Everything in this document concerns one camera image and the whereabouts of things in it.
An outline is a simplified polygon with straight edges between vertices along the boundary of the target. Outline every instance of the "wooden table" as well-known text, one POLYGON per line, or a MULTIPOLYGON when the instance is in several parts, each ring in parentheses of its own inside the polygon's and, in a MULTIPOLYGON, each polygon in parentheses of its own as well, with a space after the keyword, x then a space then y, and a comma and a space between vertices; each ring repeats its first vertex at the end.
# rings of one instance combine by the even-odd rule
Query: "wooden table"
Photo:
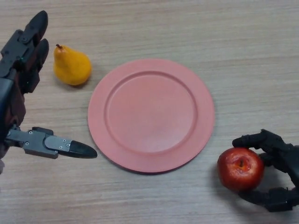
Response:
MULTIPOLYGON (((299 223, 298 208, 270 214, 240 201, 214 169, 242 134, 265 128, 299 143, 299 1, 0 0, 1 48, 40 10, 49 14, 50 52, 38 87, 26 95, 22 130, 46 127, 95 147, 86 119, 94 88, 116 66, 147 57, 195 71, 214 98, 216 124, 195 160, 164 175, 132 174, 101 154, 51 160, 11 148, 0 177, 1 224, 299 223), (57 43, 92 60, 83 88, 53 75, 57 43)), ((275 186, 293 184, 267 169, 261 187, 275 186)))

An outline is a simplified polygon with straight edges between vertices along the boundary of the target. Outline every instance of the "round plate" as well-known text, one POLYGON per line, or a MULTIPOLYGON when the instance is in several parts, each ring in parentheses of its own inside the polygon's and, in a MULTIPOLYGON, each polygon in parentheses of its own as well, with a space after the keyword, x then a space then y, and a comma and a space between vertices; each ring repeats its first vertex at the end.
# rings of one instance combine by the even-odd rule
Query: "round plate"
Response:
POLYGON ((107 74, 88 107, 100 151, 135 172, 161 173, 192 160, 214 127, 214 104, 204 83, 168 60, 142 59, 107 74))

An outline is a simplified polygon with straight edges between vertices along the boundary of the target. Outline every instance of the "pear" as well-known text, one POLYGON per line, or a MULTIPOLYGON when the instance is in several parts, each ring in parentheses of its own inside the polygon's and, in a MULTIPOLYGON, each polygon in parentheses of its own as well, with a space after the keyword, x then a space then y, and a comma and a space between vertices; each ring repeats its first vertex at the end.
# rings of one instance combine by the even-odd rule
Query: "pear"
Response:
POLYGON ((56 44, 53 70, 61 82, 68 85, 81 85, 90 77, 92 63, 85 53, 66 45, 56 44))

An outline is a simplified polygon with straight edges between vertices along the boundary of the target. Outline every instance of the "red apple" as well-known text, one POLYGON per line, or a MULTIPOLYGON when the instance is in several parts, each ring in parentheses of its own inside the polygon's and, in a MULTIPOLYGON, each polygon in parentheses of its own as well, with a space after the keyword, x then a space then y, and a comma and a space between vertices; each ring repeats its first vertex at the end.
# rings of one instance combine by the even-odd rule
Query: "red apple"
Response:
POLYGON ((217 171, 224 187, 236 192, 248 191, 260 184, 264 164, 254 151, 236 147, 224 151, 219 156, 217 171))

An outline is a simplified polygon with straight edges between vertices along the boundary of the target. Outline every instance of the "robotic hand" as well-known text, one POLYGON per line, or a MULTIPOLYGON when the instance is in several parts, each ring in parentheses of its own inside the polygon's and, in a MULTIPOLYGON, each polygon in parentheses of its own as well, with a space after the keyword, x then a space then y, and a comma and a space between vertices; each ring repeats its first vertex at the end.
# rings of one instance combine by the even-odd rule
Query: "robotic hand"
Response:
POLYGON ((42 39, 47 26, 48 14, 41 11, 24 31, 16 30, 1 51, 0 159, 11 146, 23 148, 26 154, 52 159, 56 159, 58 154, 76 158, 97 157, 97 152, 90 146, 57 137, 52 130, 33 127, 23 132, 19 128, 26 113, 24 94, 32 93, 36 88, 40 81, 39 72, 48 56, 49 43, 42 39))
POLYGON ((260 133, 234 139, 232 144, 234 147, 262 149, 264 153, 260 154, 260 158, 265 166, 273 166, 287 173, 295 185, 292 190, 280 187, 268 192, 240 192, 239 196, 242 199, 261 205, 269 212, 292 210, 294 206, 299 205, 299 146, 286 144, 280 136, 264 129, 260 133))

